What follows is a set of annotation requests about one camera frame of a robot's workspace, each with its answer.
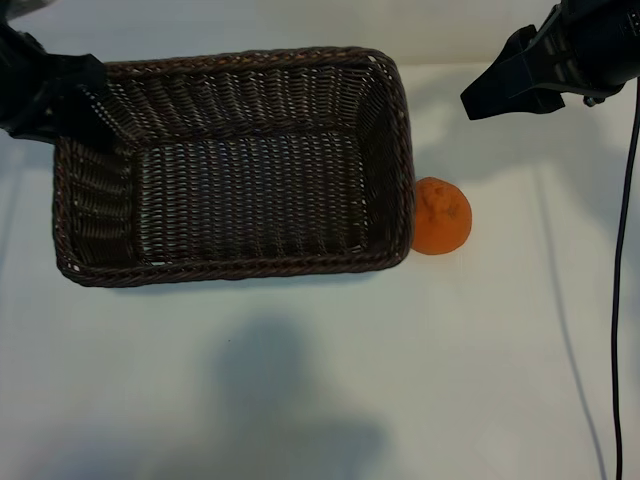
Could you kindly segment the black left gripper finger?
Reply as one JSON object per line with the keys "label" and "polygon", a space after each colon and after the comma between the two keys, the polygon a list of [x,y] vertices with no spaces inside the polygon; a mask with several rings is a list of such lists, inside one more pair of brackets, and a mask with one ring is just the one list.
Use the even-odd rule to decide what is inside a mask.
{"label": "black left gripper finger", "polygon": [[115,142],[115,133],[92,107],[43,113],[8,133],[14,139],[50,144],[67,138],[94,150],[112,150]]}
{"label": "black left gripper finger", "polygon": [[92,107],[115,133],[113,149],[125,142],[131,119],[108,85],[106,65],[95,56],[50,54],[51,78],[55,83],[52,112]]}

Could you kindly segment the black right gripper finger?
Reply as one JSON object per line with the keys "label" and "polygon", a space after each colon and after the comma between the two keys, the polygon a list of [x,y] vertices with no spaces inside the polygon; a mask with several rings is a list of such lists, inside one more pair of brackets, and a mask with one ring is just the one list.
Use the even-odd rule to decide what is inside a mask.
{"label": "black right gripper finger", "polygon": [[524,52],[535,38],[534,25],[520,28],[506,41],[494,62],[461,94],[464,106],[510,106],[530,85]]}
{"label": "black right gripper finger", "polygon": [[509,96],[505,86],[472,84],[463,91],[463,106],[470,120],[510,113],[549,114],[565,107],[565,88],[533,88]]}

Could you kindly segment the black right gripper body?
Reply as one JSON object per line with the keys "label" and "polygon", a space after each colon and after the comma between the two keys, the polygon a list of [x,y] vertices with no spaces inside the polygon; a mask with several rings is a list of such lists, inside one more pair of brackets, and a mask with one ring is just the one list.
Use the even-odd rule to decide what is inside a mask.
{"label": "black right gripper body", "polygon": [[562,1],[534,40],[536,86],[598,100],[639,76],[637,1]]}

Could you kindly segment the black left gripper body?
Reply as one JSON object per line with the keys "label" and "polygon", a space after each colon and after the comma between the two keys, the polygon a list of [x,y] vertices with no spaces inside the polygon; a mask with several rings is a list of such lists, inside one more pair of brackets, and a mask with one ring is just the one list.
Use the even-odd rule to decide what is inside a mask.
{"label": "black left gripper body", "polygon": [[51,58],[30,34],[1,22],[1,128],[8,134],[55,134]]}

